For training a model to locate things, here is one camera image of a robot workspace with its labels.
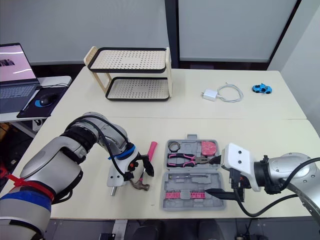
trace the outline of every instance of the perforated tray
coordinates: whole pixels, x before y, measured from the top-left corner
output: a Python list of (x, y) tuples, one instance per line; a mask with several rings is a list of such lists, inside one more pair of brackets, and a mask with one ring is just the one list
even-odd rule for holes
[(166, 77), (115, 77), (105, 97), (111, 101), (166, 101)]
[(102, 47), (88, 68), (95, 73), (163, 73), (165, 48)]

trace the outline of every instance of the toolbox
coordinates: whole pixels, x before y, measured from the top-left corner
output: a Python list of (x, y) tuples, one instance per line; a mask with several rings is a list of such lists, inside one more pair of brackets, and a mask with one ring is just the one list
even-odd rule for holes
[[(204, 149), (204, 145), (211, 146), (211, 150)], [(209, 160), (219, 155), (216, 140), (197, 139), (196, 134), (188, 134), (184, 140), (169, 140), (164, 156), (168, 171), (162, 179), (161, 208), (165, 211), (224, 209), (224, 200), (204, 192), (212, 188), (224, 189), (222, 175), (218, 171), (219, 165), (195, 164), (200, 159)]]

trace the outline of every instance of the laptop keyboard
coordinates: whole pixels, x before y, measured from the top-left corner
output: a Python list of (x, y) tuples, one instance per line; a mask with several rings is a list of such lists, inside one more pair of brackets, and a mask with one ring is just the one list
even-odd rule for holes
[(0, 99), (26, 97), (34, 87), (35, 85), (0, 88)]

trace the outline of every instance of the blue toy car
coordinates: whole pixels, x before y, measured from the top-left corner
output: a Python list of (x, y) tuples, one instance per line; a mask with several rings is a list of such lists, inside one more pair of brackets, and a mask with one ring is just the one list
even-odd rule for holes
[(264, 85), (261, 83), (260, 85), (254, 85), (252, 87), (252, 91), (255, 93), (263, 93), (263, 94), (270, 94), (272, 93), (272, 88), (270, 86)]

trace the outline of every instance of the hammer head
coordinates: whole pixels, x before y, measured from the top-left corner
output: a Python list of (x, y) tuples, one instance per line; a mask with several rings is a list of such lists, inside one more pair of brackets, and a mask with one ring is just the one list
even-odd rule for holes
[(135, 189), (138, 189), (138, 190), (143, 189), (145, 191), (148, 191), (149, 188), (150, 188), (149, 184), (143, 184), (140, 179), (137, 182), (134, 182), (134, 181), (130, 180), (130, 183)]

